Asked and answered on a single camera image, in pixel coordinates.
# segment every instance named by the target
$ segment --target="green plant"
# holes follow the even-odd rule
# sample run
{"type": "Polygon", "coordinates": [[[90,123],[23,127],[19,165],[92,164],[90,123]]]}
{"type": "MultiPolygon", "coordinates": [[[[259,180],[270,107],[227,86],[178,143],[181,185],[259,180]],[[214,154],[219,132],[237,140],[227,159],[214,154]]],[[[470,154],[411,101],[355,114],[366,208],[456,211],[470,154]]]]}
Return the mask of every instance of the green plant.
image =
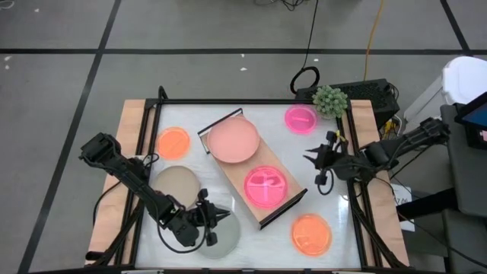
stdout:
{"type": "Polygon", "coordinates": [[[313,95],[313,104],[324,118],[340,118],[347,109],[347,94],[339,88],[322,86],[313,95]]]}

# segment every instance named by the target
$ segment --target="magenta plate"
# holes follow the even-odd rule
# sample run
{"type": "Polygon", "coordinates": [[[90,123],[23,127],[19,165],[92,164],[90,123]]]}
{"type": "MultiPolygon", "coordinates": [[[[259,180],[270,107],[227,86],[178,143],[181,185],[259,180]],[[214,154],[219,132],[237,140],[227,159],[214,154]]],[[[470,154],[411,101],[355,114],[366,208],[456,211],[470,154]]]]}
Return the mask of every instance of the magenta plate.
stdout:
{"type": "Polygon", "coordinates": [[[272,209],[281,205],[288,193],[284,174],[275,167],[260,166],[245,178],[245,195],[256,207],[272,209]]]}
{"type": "Polygon", "coordinates": [[[285,122],[292,132],[308,134],[317,126],[317,113],[307,105],[295,105],[286,111],[285,122]]]}

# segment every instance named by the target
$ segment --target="orange plate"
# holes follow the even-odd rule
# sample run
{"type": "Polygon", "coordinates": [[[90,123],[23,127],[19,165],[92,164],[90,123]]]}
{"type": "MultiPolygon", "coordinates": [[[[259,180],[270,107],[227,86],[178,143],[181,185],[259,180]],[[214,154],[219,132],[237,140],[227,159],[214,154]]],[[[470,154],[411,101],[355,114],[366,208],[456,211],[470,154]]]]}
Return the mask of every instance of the orange plate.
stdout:
{"type": "Polygon", "coordinates": [[[167,160],[180,159],[188,153],[189,143],[186,130],[176,126],[167,128],[159,135],[159,156],[167,160]]]}
{"type": "Polygon", "coordinates": [[[304,255],[320,256],[331,246],[332,231],[319,215],[306,214],[294,221],[291,238],[294,247],[304,255]]]}

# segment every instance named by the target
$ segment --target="table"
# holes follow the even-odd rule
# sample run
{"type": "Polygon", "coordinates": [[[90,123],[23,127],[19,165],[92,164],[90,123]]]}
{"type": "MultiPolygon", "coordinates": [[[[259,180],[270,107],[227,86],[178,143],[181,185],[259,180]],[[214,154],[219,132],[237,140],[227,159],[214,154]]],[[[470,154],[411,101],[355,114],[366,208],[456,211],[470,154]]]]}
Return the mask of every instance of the table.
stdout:
{"type": "Polygon", "coordinates": [[[455,123],[455,106],[441,107],[441,118],[449,125],[448,154],[454,178],[454,187],[397,207],[407,218],[417,218],[442,212],[444,209],[459,209],[462,213],[487,218],[487,151],[468,146],[463,125],[455,123]]]}
{"type": "MultiPolygon", "coordinates": [[[[158,136],[172,126],[179,126],[187,131],[191,145],[187,154],[181,159],[175,161],[162,159],[153,163],[148,184],[156,187],[155,178],[160,172],[170,167],[188,167],[198,178],[201,188],[208,190],[208,200],[231,209],[237,217],[240,227],[238,245],[221,260],[209,259],[202,256],[200,252],[174,253],[160,244],[161,239],[158,237],[154,220],[145,211],[138,234],[135,267],[138,269],[359,269],[361,262],[357,234],[348,197],[344,198],[349,194],[347,183],[335,178],[333,191],[327,196],[320,195],[314,184],[318,171],[314,170],[311,162],[302,157],[302,155],[308,155],[305,152],[307,149],[323,143],[328,131],[338,130],[339,125],[336,119],[319,119],[313,132],[300,135],[289,130],[284,120],[285,113],[292,106],[293,100],[285,100],[279,104],[276,101],[268,104],[241,101],[238,104],[234,101],[227,101],[225,104],[210,102],[200,102],[199,104],[167,102],[162,105],[161,119],[157,127],[158,136]],[[245,119],[256,127],[261,140],[258,151],[251,159],[226,166],[241,176],[240,179],[230,179],[229,174],[224,172],[223,166],[226,164],[216,161],[211,154],[207,155],[205,147],[199,140],[201,136],[203,144],[207,144],[208,139],[205,137],[207,137],[208,131],[200,134],[198,132],[225,115],[235,111],[239,113],[239,109],[242,109],[245,119]],[[270,151],[272,156],[263,155],[263,146],[270,151]],[[256,218],[256,216],[264,216],[271,211],[253,208],[251,202],[247,203],[250,206],[245,206],[245,192],[240,193],[238,188],[230,182],[233,180],[234,183],[237,183],[244,180],[248,172],[255,168],[256,161],[276,167],[284,174],[289,183],[294,181],[294,186],[297,186],[294,190],[295,194],[300,193],[302,189],[307,189],[300,202],[272,221],[268,228],[262,230],[257,228],[262,226],[258,223],[259,218],[262,217],[256,218]],[[332,244],[326,254],[318,260],[300,254],[294,248],[290,238],[293,223],[303,214],[317,214],[330,226],[332,244]]],[[[329,178],[327,186],[331,184],[330,181],[331,178],[329,178]]],[[[187,249],[176,241],[173,232],[165,230],[161,234],[166,242],[176,250],[187,249]]]]}
{"type": "MultiPolygon", "coordinates": [[[[124,104],[116,138],[120,142],[122,146],[122,153],[125,156],[132,156],[135,154],[135,147],[137,145],[138,132],[142,121],[144,105],[144,100],[126,100],[124,104]]],[[[352,111],[354,113],[355,128],[357,131],[359,146],[377,141],[379,136],[376,130],[374,114],[370,101],[353,100],[352,111]]],[[[149,116],[149,123],[151,123],[153,118],[154,114],[151,113],[149,116]]],[[[346,117],[343,117],[343,119],[345,135],[349,136],[346,117]]],[[[149,136],[150,129],[148,129],[147,135],[145,136],[144,151],[142,154],[147,153],[149,136]]],[[[388,180],[386,172],[381,172],[378,174],[378,176],[384,180],[388,180]]],[[[115,178],[107,176],[103,191],[115,183],[115,178]]],[[[369,184],[369,193],[377,233],[383,238],[384,242],[396,254],[397,258],[401,262],[405,263],[406,265],[409,264],[406,248],[404,246],[403,235],[400,230],[399,220],[396,214],[395,202],[393,200],[390,187],[386,186],[385,183],[381,182],[380,180],[373,180],[369,184]]],[[[121,186],[116,188],[100,203],[97,213],[97,223],[94,226],[89,250],[105,250],[118,233],[122,221],[126,194],[127,189],[121,186]]],[[[363,230],[363,234],[367,251],[367,263],[369,266],[373,266],[374,264],[372,260],[370,240],[365,230],[363,230]]],[[[128,263],[129,261],[129,250],[131,245],[132,234],[127,237],[125,245],[126,252],[124,252],[123,263],[128,263]]]]}

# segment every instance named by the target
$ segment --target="black line on floor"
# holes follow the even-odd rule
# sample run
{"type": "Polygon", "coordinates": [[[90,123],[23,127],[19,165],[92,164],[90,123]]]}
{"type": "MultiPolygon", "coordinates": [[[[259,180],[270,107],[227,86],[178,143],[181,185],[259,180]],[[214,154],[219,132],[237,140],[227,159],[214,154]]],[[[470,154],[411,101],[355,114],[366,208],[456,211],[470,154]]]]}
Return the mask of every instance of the black line on floor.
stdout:
{"type": "MultiPolygon", "coordinates": [[[[306,49],[0,49],[0,54],[120,54],[120,55],[193,55],[193,54],[305,54],[306,49]]],[[[366,49],[310,49],[310,54],[364,55],[366,49]]],[[[470,50],[472,54],[487,49],[470,50]]],[[[463,55],[463,49],[371,49],[371,55],[448,56],[463,55]]]]}
{"type": "Polygon", "coordinates": [[[0,54],[97,54],[98,49],[0,49],[0,54]]]}
{"type": "MultiPolygon", "coordinates": [[[[364,55],[366,49],[310,49],[310,54],[364,55]]],[[[192,55],[192,54],[305,54],[306,49],[105,49],[104,54],[192,55]]],[[[460,55],[461,49],[372,49],[371,55],[460,55]]]]}
{"type": "Polygon", "coordinates": [[[451,11],[450,5],[447,0],[440,0],[441,6],[443,6],[444,12],[447,14],[447,18],[450,22],[451,27],[454,29],[455,36],[457,37],[458,43],[463,49],[463,54],[471,56],[469,45],[466,43],[465,37],[463,36],[460,26],[458,26],[457,19],[455,19],[454,13],[451,11]]]}
{"type": "Polygon", "coordinates": [[[36,249],[40,241],[40,237],[42,236],[44,227],[46,226],[46,221],[53,205],[59,182],[61,181],[62,172],[65,169],[69,152],[71,151],[73,142],[75,140],[76,132],[78,131],[79,123],[81,122],[81,116],[83,115],[84,108],[86,107],[86,103],[88,102],[88,97],[90,95],[94,79],[97,76],[97,71],[100,67],[101,58],[103,56],[102,52],[105,46],[107,46],[108,37],[110,36],[116,13],[118,12],[120,7],[120,1],[121,0],[115,0],[115,2],[113,3],[112,11],[110,12],[107,25],[105,26],[105,31],[103,32],[103,36],[101,37],[97,54],[94,57],[93,64],[91,65],[88,77],[83,87],[83,91],[81,92],[75,115],[73,116],[73,119],[71,121],[68,135],[66,136],[64,145],[62,146],[61,154],[56,164],[53,177],[51,178],[49,188],[47,189],[46,196],[44,197],[44,201],[40,209],[39,215],[37,216],[36,224],[34,225],[32,234],[30,235],[30,239],[24,252],[24,256],[22,257],[18,273],[23,274],[29,272],[30,265],[32,264],[33,257],[36,253],[36,249]]]}
{"type": "Polygon", "coordinates": [[[470,53],[474,55],[487,55],[487,49],[471,49],[470,53]]]}

